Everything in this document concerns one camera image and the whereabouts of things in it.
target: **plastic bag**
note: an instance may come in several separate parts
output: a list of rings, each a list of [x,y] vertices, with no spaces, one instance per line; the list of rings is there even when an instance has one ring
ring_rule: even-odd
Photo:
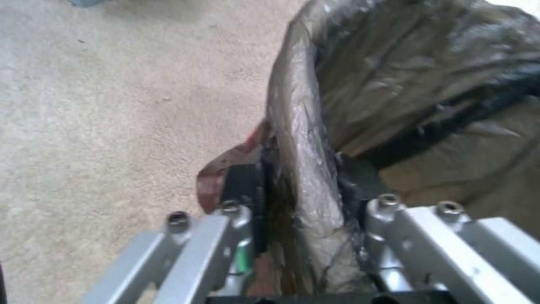
[[[200,202],[214,208],[230,164],[271,151],[278,293],[373,289],[362,232],[343,215],[337,151],[373,164],[408,206],[454,200],[540,236],[539,79],[540,24],[518,9],[310,1],[275,61],[266,118],[201,171]]]

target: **silver metal bar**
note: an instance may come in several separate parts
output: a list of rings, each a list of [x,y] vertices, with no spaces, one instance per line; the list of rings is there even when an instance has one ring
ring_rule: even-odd
[[[414,282],[437,281],[463,303],[531,303],[430,208],[398,211],[385,239]]]
[[[532,301],[540,303],[540,244],[501,217],[465,224],[460,236]]]
[[[172,264],[179,252],[179,246],[162,232],[138,234],[82,303],[135,303],[149,283],[160,283],[168,272],[166,261]]]
[[[215,296],[243,295],[254,279],[255,272],[252,270],[242,274],[230,274],[227,276],[223,288],[216,291]]]
[[[204,303],[210,291],[221,287],[236,250],[235,235],[231,230],[231,220],[227,216],[203,217],[154,303]]]
[[[384,287],[389,292],[408,292],[414,290],[403,274],[401,268],[385,268],[379,271],[379,277],[384,283]]]

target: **green object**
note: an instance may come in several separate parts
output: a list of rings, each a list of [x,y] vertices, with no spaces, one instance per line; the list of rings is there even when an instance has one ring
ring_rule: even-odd
[[[237,271],[244,273],[250,270],[249,255],[245,247],[240,247],[236,254]]]

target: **beige carpet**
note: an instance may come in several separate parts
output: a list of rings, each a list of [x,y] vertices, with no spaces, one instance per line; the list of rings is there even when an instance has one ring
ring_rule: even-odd
[[[73,303],[264,113],[300,0],[0,2],[0,260],[10,303]]]

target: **screw hole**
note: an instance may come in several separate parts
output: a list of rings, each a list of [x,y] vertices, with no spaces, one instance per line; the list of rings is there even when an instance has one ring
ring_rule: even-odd
[[[187,213],[185,213],[184,211],[177,211],[177,212],[171,213],[168,216],[167,222],[171,225],[179,225],[179,224],[185,223],[187,221],[187,218],[188,218]]]
[[[457,206],[455,206],[454,204],[451,204],[451,203],[444,203],[444,208],[446,210],[450,210],[450,211],[456,211],[457,210]]]
[[[397,201],[396,196],[393,194],[383,194],[382,198],[387,202],[395,202]]]

